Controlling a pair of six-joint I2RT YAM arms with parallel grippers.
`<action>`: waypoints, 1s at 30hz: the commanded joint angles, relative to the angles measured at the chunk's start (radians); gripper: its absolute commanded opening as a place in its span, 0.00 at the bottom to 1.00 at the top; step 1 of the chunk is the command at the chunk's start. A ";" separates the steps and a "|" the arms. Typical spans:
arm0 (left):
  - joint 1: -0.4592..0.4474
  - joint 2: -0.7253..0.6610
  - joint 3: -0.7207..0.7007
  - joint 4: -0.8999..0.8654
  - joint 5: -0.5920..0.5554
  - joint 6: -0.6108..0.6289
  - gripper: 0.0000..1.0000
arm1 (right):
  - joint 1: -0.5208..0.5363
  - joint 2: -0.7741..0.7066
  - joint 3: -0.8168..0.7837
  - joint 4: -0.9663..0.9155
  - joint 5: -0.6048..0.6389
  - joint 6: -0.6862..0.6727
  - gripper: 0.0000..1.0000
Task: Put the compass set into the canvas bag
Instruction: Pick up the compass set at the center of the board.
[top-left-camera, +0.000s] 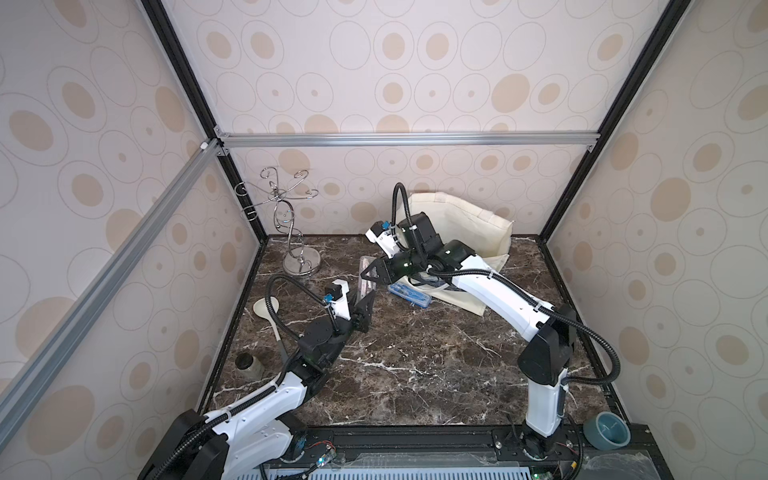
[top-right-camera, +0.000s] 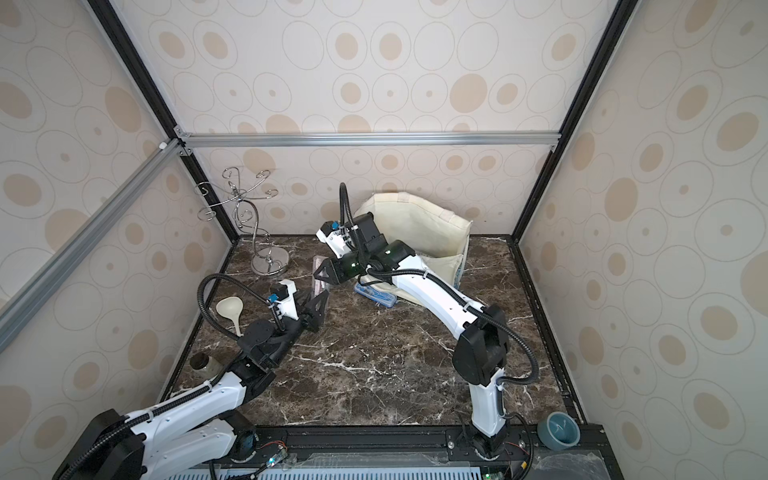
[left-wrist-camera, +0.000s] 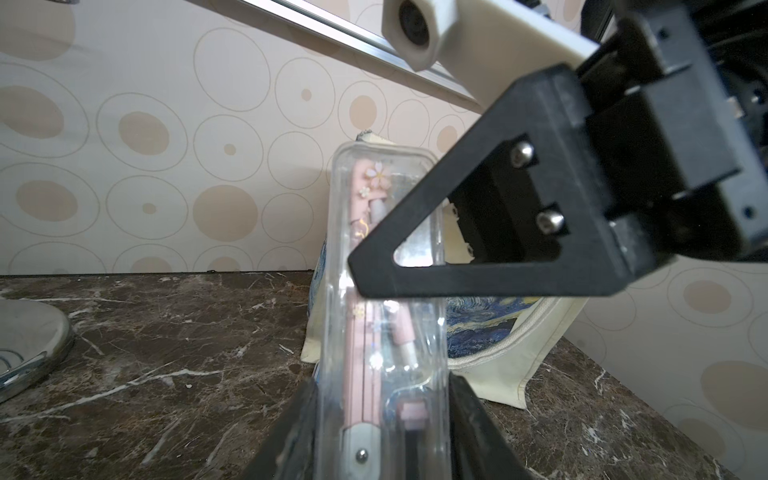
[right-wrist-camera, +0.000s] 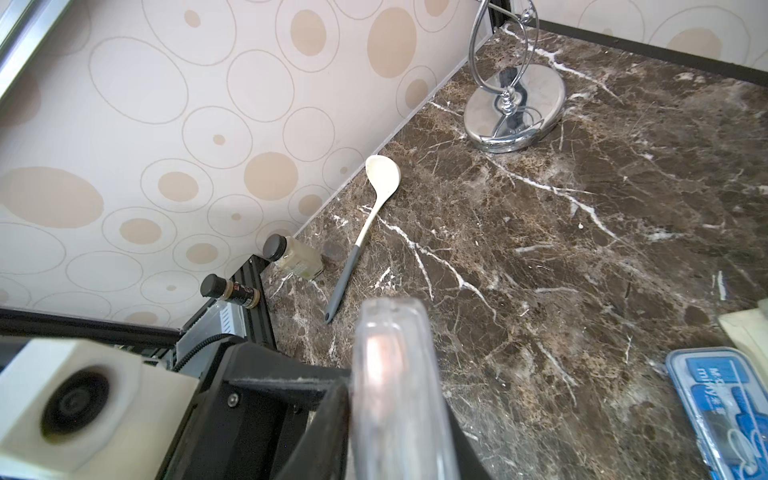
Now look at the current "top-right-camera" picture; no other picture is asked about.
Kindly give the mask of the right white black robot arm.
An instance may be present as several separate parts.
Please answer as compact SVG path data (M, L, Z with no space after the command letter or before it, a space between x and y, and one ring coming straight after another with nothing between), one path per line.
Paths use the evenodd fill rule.
M507 325L496 305L464 295L435 274L406 243L386 240L371 213L352 215L347 187L339 186L340 219L317 232L333 256L315 270L314 278L329 285L352 279L368 287L394 286L436 316L457 340L452 364L469 385L472 405L471 442L485 459L497 457L507 437L503 388L539 380L540 367L529 344Z

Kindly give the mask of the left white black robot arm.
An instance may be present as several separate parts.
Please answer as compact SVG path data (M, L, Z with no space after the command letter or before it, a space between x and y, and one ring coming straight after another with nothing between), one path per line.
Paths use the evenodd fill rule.
M211 378L159 404L94 417L54 473L56 479L166 479L195 465L229 455L248 435L236 410L260 396L306 332L324 324L328 292L297 291L283 280L263 297L244 292L270 311L243 334L220 324L198 301L202 317L234 340L240 351Z

